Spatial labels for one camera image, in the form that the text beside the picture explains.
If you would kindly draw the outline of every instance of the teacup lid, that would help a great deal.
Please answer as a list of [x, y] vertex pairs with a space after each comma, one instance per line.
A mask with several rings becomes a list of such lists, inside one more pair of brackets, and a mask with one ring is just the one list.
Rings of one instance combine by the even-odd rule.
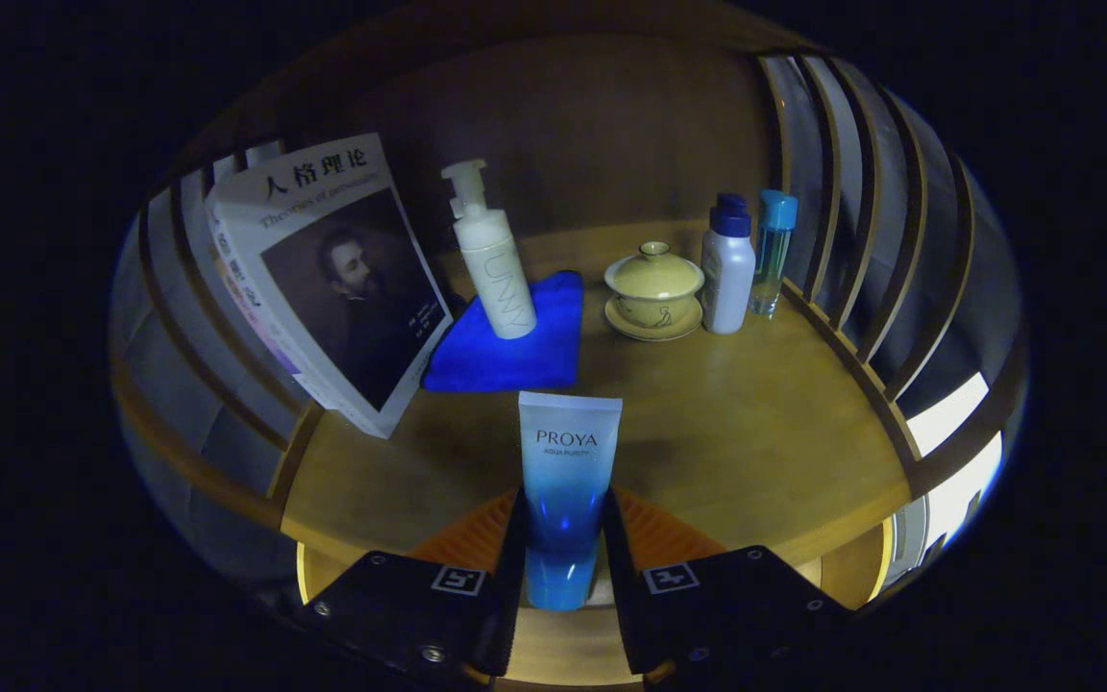
[[681, 298], [703, 288], [703, 270], [669, 252], [669, 244], [651, 240], [638, 255], [618, 259], [606, 270], [606, 283], [629, 298]]

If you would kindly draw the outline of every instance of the clear plastic bottle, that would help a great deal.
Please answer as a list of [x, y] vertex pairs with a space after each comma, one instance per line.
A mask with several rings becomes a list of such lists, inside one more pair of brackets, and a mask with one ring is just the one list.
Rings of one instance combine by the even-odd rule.
[[780, 299], [783, 262], [788, 255], [788, 239], [797, 225], [797, 198], [778, 189], [764, 189], [763, 220], [757, 237], [754, 281], [751, 287], [751, 311], [772, 319]]
[[741, 194], [721, 193], [703, 234], [703, 327], [715, 333], [742, 329], [754, 276], [751, 215]]

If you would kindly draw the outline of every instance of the white plastic bottle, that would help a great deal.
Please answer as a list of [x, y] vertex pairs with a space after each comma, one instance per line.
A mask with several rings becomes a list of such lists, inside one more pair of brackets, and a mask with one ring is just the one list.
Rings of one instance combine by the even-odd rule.
[[754, 280], [751, 215], [741, 194], [721, 193], [703, 234], [703, 327], [715, 333], [742, 329]]
[[473, 158], [445, 167], [443, 177], [455, 187], [455, 237], [489, 327], [500, 339], [518, 339], [536, 328], [536, 311], [506, 211], [485, 206], [484, 167], [483, 158]]

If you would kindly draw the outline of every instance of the saucer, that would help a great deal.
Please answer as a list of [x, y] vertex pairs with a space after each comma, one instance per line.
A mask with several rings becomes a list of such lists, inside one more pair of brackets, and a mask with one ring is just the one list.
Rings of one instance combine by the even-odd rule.
[[672, 341], [674, 339], [680, 339], [685, 337], [685, 334], [691, 333], [695, 329], [699, 329], [699, 323], [703, 321], [703, 306], [700, 306], [699, 299], [694, 300], [694, 306], [690, 308], [690, 312], [686, 312], [681, 320], [675, 321], [675, 323], [669, 324], [668, 327], [659, 327], [654, 329], [643, 329], [641, 327], [634, 327], [634, 324], [629, 323], [627, 319], [623, 318], [621, 311], [618, 309], [618, 297], [612, 297], [609, 301], [606, 301], [606, 319], [609, 321], [609, 327], [617, 329], [619, 332], [627, 334], [632, 339], [638, 339], [640, 341]]

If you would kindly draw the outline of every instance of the blue bottle cap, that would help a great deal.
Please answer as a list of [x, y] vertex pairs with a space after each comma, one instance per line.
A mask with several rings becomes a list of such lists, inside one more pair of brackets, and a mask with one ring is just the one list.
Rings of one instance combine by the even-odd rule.
[[597, 544], [576, 551], [545, 551], [528, 548], [524, 574], [528, 577], [528, 600], [546, 610], [573, 610], [588, 600], [597, 568]]
[[797, 225], [797, 198], [778, 189], [764, 189], [759, 198], [765, 207], [763, 225], [773, 230], [792, 230]]
[[721, 236], [751, 237], [751, 215], [741, 194], [716, 194], [716, 206], [711, 209], [711, 228]]

